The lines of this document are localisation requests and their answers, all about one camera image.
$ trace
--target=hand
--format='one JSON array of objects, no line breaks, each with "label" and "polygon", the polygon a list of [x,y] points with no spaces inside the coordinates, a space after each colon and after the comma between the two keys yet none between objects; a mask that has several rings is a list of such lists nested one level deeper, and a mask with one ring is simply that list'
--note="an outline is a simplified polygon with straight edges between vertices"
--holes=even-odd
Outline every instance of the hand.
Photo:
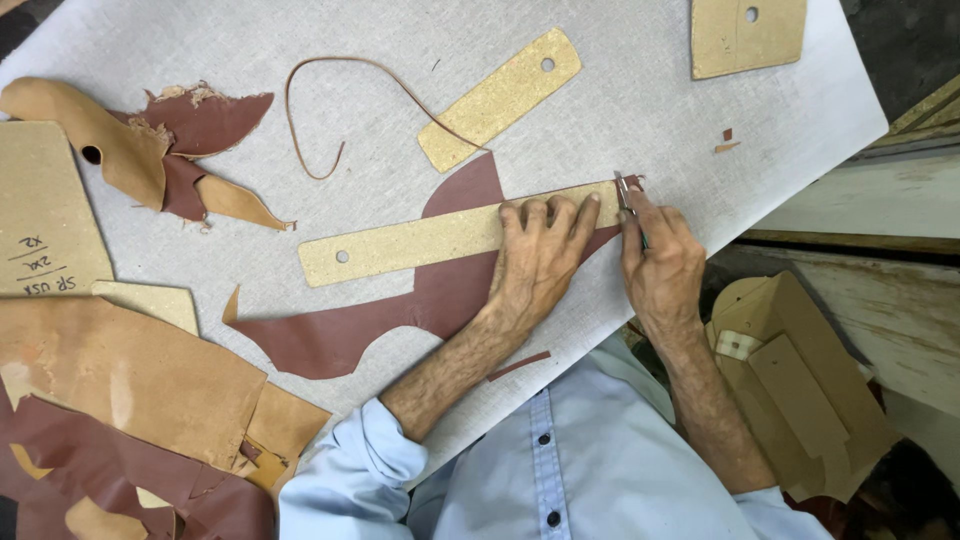
[{"label": "hand", "polygon": [[564,296],[599,213],[596,193],[587,197],[579,214],[572,201],[559,195],[546,203],[529,199],[519,209],[501,205],[503,271],[494,275],[481,316],[495,321],[517,346],[526,340]]},{"label": "hand", "polygon": [[[679,210],[654,206],[636,186],[627,197],[636,211],[636,217],[629,212],[620,216],[627,297],[655,348],[662,353],[682,348],[703,337],[699,301],[707,251]],[[646,250],[640,228],[647,235]]]}]

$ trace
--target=light blue shirt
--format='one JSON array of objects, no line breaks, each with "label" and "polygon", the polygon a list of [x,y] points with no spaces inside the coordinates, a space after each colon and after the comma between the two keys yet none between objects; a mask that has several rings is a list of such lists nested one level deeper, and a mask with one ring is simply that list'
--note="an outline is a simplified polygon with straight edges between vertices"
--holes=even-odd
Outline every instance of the light blue shirt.
[{"label": "light blue shirt", "polygon": [[280,538],[830,539],[776,487],[731,496],[664,418],[673,419],[665,391],[612,337],[411,501],[402,486],[427,451],[374,398],[280,492]]}]

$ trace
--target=craft knife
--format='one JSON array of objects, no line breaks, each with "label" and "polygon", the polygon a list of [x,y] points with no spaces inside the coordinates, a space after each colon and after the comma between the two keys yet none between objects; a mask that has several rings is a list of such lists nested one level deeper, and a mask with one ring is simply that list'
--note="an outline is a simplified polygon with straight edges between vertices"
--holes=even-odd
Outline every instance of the craft knife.
[{"label": "craft knife", "polygon": [[[623,180],[620,171],[613,171],[613,175],[616,177],[616,188],[620,191],[620,199],[623,201],[622,208],[636,216],[636,210],[630,208],[630,201],[627,199],[627,181]],[[640,242],[643,244],[643,249],[650,247],[647,245],[647,233],[643,229],[640,230]]]}]

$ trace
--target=man's left hand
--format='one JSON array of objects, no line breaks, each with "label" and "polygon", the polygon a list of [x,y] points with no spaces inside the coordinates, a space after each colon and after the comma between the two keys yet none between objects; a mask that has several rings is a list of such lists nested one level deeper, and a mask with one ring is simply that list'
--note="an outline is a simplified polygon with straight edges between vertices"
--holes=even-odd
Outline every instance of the man's left hand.
[{"label": "man's left hand", "polygon": [[502,275],[479,317],[494,322],[498,333],[517,346],[553,311],[577,271],[593,236],[600,196],[591,193],[577,211],[566,197],[530,199],[517,207],[500,206],[503,225]]}]

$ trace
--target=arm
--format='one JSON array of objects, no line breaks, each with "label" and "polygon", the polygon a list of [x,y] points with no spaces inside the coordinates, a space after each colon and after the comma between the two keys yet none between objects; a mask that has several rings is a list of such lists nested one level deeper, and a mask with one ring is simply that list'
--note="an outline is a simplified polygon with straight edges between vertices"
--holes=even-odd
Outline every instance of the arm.
[{"label": "arm", "polygon": [[[655,207],[636,187],[628,197],[637,218],[623,216],[621,262],[627,296],[666,366],[687,442],[731,494],[776,485],[704,336],[698,306],[704,248],[679,210]],[[647,250],[640,247],[640,227],[647,234]]]},{"label": "arm", "polygon": [[411,538],[396,521],[410,504],[403,483],[426,466],[418,444],[444,412],[493,371],[560,301],[596,226],[599,198],[578,214],[563,197],[500,207],[502,277],[480,313],[379,398],[318,443],[280,492],[280,538]]}]

